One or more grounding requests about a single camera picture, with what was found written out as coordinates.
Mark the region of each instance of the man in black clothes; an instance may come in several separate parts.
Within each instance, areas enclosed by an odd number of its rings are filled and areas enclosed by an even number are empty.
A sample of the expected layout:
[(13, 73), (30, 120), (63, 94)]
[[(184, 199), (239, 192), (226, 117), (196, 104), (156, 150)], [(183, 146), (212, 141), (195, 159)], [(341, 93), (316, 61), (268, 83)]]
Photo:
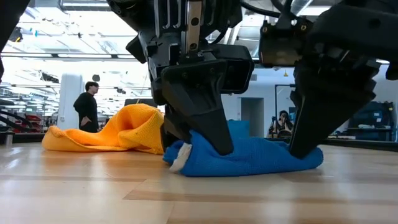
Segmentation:
[(79, 113), (80, 130), (89, 133), (98, 131), (97, 102), (94, 95), (98, 92), (99, 85), (96, 82), (86, 83), (86, 92), (82, 93), (73, 107)]

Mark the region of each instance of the white towel edge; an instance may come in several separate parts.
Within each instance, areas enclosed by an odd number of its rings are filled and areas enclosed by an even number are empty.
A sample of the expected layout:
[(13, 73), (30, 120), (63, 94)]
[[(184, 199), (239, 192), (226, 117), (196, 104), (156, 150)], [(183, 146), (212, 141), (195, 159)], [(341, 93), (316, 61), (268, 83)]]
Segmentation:
[(191, 154), (192, 145), (184, 143), (180, 148), (177, 158), (174, 160), (173, 165), (170, 167), (171, 172), (180, 172), (182, 168), (184, 168), (185, 163), (187, 162), (189, 155)]

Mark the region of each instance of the orange towel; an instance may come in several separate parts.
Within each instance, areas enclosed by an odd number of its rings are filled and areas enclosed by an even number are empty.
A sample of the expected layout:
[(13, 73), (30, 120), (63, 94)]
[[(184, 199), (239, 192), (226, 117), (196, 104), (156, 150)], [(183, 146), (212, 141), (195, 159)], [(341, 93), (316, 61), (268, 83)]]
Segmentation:
[(163, 154), (160, 126), (163, 114), (145, 104), (128, 105), (114, 115), (99, 133), (77, 129), (62, 131), (51, 126), (42, 145), (46, 150), (103, 152), (137, 150)]

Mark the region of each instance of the blue towel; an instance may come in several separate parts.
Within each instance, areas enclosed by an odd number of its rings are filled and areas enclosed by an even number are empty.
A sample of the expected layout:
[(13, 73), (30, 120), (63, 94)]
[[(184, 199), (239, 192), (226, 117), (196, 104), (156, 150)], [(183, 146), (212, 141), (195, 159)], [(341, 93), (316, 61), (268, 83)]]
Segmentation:
[[(314, 149), (300, 160), (288, 152), (288, 144), (263, 138), (240, 138), (232, 134), (234, 151), (227, 156), (219, 155), (201, 135), (191, 131), (192, 147), (188, 159), (178, 171), (187, 177), (233, 177), (242, 175), (292, 172), (317, 168), (323, 162), (323, 153)], [(184, 145), (176, 141), (167, 148), (163, 160), (172, 165)]]
[(232, 135), (238, 135), (240, 138), (250, 138), (250, 122), (249, 121), (228, 121), (229, 132)]

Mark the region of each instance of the doorway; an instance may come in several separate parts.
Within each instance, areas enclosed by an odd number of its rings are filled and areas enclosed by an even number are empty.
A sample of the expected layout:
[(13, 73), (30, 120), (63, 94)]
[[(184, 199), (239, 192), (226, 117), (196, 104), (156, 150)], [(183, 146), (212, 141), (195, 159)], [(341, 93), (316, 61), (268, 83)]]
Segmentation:
[(264, 99), (241, 98), (241, 120), (249, 121), (251, 137), (264, 138)]

